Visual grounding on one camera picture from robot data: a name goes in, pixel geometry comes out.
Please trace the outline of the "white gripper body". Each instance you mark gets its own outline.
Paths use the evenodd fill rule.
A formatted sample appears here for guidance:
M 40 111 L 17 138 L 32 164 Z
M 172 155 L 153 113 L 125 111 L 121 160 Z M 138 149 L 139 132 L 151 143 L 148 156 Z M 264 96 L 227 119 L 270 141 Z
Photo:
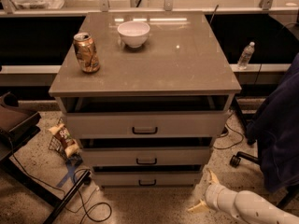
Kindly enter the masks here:
M 207 205 L 217 211 L 231 212 L 234 204 L 234 192 L 221 184 L 211 184 L 205 192 Z

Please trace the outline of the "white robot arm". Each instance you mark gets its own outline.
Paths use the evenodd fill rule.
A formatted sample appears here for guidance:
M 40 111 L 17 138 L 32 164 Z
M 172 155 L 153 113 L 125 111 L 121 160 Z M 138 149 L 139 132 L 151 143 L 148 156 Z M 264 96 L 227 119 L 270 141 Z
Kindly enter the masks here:
M 209 186 L 205 192 L 205 199 L 189 208 L 189 213 L 221 211 L 240 224 L 299 224 L 299 217 L 279 209 L 252 191 L 237 192 L 226 188 L 214 172 L 208 171 Z

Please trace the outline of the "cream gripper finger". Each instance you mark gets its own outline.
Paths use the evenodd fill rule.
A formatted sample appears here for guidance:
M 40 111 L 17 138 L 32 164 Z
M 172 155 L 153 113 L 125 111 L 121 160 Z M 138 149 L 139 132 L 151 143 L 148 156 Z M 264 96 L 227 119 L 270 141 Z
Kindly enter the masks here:
M 210 184 L 219 184 L 220 181 L 217 178 L 216 174 L 212 170 L 208 170 L 209 172 L 209 183 Z
M 189 213 L 202 213 L 209 210 L 209 207 L 207 206 L 206 202 L 204 200 L 201 200 L 197 205 L 191 207 L 188 209 Z

